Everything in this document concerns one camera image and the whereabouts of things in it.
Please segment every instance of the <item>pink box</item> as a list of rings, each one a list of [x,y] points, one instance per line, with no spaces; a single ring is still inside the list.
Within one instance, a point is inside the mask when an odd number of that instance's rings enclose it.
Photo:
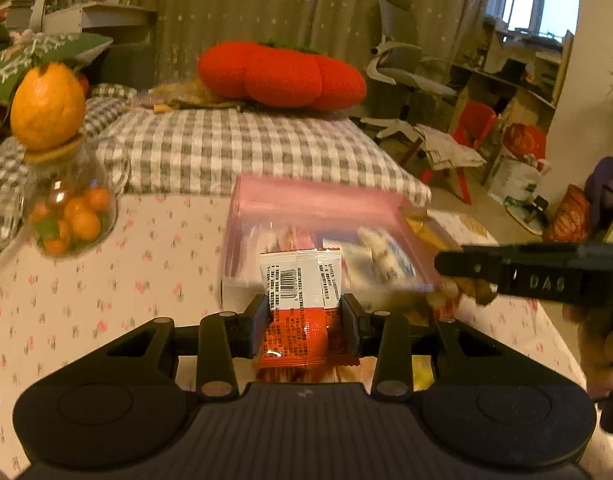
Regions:
[[[359,227],[383,228],[400,245],[417,271],[421,286],[394,288],[379,284],[352,292],[367,310],[408,309],[423,304],[421,292],[433,290],[441,278],[433,255],[401,218],[399,208],[413,208],[403,195],[356,186],[291,180],[252,174],[239,175],[226,226],[222,267],[222,307],[242,312],[261,283],[237,278],[242,238],[254,225],[296,226],[310,232],[348,232]]]

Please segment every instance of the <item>red cushion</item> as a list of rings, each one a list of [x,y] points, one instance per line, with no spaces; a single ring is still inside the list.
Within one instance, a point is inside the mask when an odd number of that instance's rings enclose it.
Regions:
[[[207,88],[227,99],[254,99],[281,107],[330,111],[366,96],[366,82],[351,65],[287,48],[228,41],[198,60]]]

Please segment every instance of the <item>jar lid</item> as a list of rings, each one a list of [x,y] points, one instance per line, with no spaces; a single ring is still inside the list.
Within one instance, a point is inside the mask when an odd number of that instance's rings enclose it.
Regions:
[[[26,150],[26,152],[24,152],[24,162],[34,166],[53,162],[77,151],[84,142],[84,139],[84,135],[76,134],[75,137],[67,143],[53,148],[52,150],[46,150],[44,152],[31,152]]]

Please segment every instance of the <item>barcode number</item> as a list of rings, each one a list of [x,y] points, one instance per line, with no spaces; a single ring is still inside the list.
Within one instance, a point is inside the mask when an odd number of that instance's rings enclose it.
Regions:
[[[298,296],[298,283],[296,270],[280,270],[280,298],[296,298]]]

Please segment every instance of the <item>star pattern curtain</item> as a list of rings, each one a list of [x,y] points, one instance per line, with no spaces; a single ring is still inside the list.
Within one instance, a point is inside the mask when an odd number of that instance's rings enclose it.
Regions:
[[[138,0],[158,11],[157,80],[196,76],[203,50],[226,40],[308,43],[315,0]]]
[[[425,53],[452,61],[485,0],[413,0],[419,45]],[[317,0],[310,45],[356,67],[370,60],[381,39],[377,0]]]

